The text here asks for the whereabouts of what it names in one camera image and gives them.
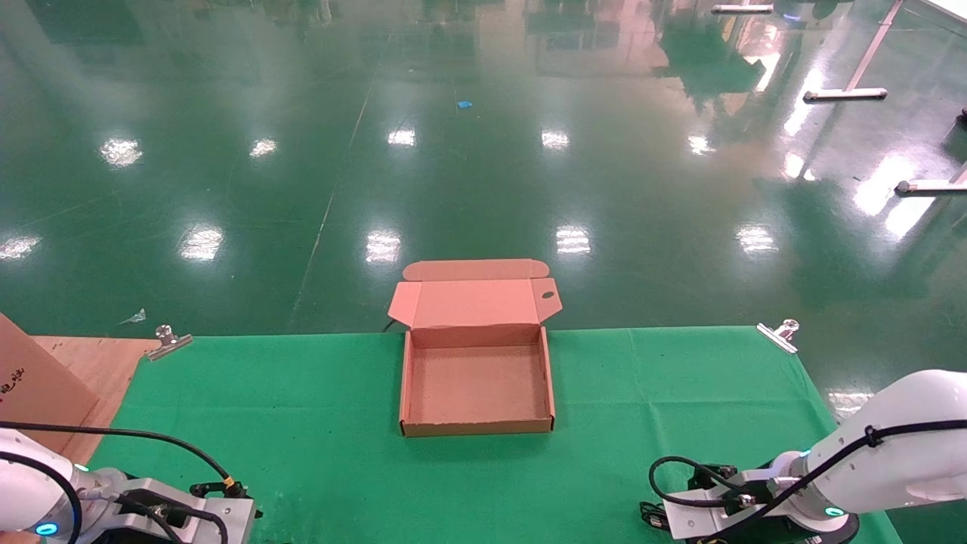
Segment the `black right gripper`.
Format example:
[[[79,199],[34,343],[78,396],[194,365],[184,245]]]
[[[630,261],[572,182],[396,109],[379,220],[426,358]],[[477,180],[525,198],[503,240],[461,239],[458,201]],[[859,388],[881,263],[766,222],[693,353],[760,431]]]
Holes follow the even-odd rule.
[[[763,518],[745,530],[726,534],[725,539],[707,538],[707,543],[850,543],[860,529],[859,516],[844,516],[844,524],[828,533],[805,529],[788,517]]]

